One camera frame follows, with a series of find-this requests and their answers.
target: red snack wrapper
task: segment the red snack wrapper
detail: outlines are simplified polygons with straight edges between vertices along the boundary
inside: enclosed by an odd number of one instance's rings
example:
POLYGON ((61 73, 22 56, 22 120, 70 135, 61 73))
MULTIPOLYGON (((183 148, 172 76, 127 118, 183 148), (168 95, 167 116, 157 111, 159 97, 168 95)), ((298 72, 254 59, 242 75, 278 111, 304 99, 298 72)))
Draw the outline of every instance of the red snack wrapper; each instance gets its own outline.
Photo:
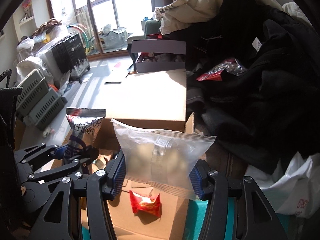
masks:
POLYGON ((160 194, 156 198, 153 197, 143 197, 139 194, 129 191, 130 194, 130 202, 132 207, 132 212, 134 214, 138 213, 139 210, 144 212, 148 212, 157 217, 161 217, 161 202, 160 202, 160 194))
POLYGON ((240 76, 241 74, 247 71, 247 69, 243 67, 237 59, 229 58, 229 59, 225 59, 224 61, 222 61, 220 64, 216 65, 215 67, 213 67, 208 72, 199 76, 197 80, 198 81, 203 81, 203 80, 222 81, 221 72, 224 69, 235 76, 240 76))

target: gray storage crate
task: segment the gray storage crate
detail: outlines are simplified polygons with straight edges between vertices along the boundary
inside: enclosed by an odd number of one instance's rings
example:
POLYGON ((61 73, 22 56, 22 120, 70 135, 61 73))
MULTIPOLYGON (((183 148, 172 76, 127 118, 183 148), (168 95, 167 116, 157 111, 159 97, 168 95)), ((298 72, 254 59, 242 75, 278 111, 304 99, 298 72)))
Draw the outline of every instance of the gray storage crate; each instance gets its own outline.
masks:
POLYGON ((17 98, 17 116, 21 118, 29 114, 31 109, 49 91, 45 77, 38 69, 33 70, 19 85, 23 87, 22 93, 17 98))
POLYGON ((53 88, 36 104, 28 117, 40 130, 44 130, 63 109, 61 96, 53 88))

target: label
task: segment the label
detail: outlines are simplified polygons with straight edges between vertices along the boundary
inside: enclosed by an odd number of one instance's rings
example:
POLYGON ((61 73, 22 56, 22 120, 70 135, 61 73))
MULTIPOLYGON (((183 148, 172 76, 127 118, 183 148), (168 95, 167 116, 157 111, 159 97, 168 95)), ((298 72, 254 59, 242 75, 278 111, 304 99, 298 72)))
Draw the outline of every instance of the label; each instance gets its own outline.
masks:
POLYGON ((257 37, 254 39, 252 46, 255 48, 257 52, 260 50, 262 44, 257 37))

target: white cloth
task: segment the white cloth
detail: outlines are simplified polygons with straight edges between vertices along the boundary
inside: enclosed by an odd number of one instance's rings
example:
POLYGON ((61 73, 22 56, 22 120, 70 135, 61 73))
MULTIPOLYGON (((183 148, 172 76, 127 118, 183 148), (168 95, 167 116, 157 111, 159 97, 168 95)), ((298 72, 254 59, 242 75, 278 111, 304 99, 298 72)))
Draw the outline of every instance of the white cloth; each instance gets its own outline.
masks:
POLYGON ((313 28, 308 18, 305 16, 303 11, 299 8, 299 6, 295 2, 285 3, 282 6, 282 8, 287 14, 289 14, 297 22, 300 22, 310 28, 313 28))
MULTIPOLYGON (((172 4, 157 7, 155 18, 161 20, 161 34, 188 28, 192 23, 207 22, 217 15, 223 0, 176 0, 172 4)), ((283 11, 276 0, 255 0, 283 11)))
POLYGON ((285 173, 280 161, 272 175, 249 165, 246 176, 255 180, 276 213, 310 218, 320 207, 320 153, 303 160, 297 152, 285 173))

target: open cardboard box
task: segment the open cardboard box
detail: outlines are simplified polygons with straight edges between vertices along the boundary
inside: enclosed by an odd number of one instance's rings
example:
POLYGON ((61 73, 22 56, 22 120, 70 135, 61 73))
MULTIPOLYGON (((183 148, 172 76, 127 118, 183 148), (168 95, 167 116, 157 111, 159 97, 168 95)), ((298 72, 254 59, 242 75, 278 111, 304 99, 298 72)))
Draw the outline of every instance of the open cardboard box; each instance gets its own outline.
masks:
POLYGON ((185 62, 143 62, 143 55, 141 52, 155 52, 155 53, 171 53, 171 54, 186 54, 185 41, 173 40, 134 40, 132 41, 132 53, 138 53, 139 57, 136 60, 136 67, 138 73, 147 73, 154 71, 166 71, 174 69, 184 69, 185 62))
MULTIPOLYGON (((185 124, 185 132, 192 133, 193 125, 194 116, 192 114, 185 124)), ((125 179, 120 195, 113 201, 107 201, 107 203, 118 240, 180 240, 183 237, 188 199, 162 192, 148 184, 125 179), (151 194, 152 196, 160 193, 161 218, 141 211, 138 215, 133 214, 129 190, 142 195, 151 194)), ((82 225, 88 229, 86 210, 81 210, 81 220, 82 225)))
MULTIPOLYGON (((128 76, 120 90, 108 96, 106 118, 93 143, 94 147, 119 150, 111 118, 127 125, 146 129, 168 129, 193 132, 186 115, 186 72, 184 69, 128 76)), ((71 131, 65 138, 68 142, 71 131)), ((52 168, 61 165, 55 160, 52 168)), ((120 195, 107 201, 118 240, 180 240, 183 237, 189 200, 161 192, 148 184, 125 180, 120 195), (161 218, 139 212, 134 215, 129 190, 144 195, 160 193, 161 218)), ((88 228, 86 211, 82 225, 88 228)))

